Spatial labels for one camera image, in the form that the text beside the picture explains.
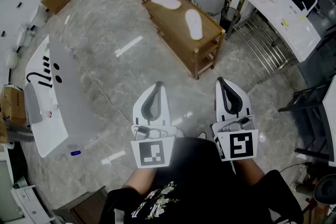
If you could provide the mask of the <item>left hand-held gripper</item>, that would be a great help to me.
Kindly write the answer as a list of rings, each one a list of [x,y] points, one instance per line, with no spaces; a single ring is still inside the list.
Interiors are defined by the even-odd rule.
[[[169,125],[170,109],[165,85],[162,81],[147,88],[133,106],[131,142],[138,168],[167,167],[170,164],[176,138],[174,126]]]

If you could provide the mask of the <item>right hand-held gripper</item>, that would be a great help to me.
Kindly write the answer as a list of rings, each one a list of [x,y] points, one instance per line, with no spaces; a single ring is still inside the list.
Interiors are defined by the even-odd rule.
[[[218,77],[215,82],[216,121],[213,139],[220,160],[237,161],[257,155],[258,129],[250,98],[237,84]]]

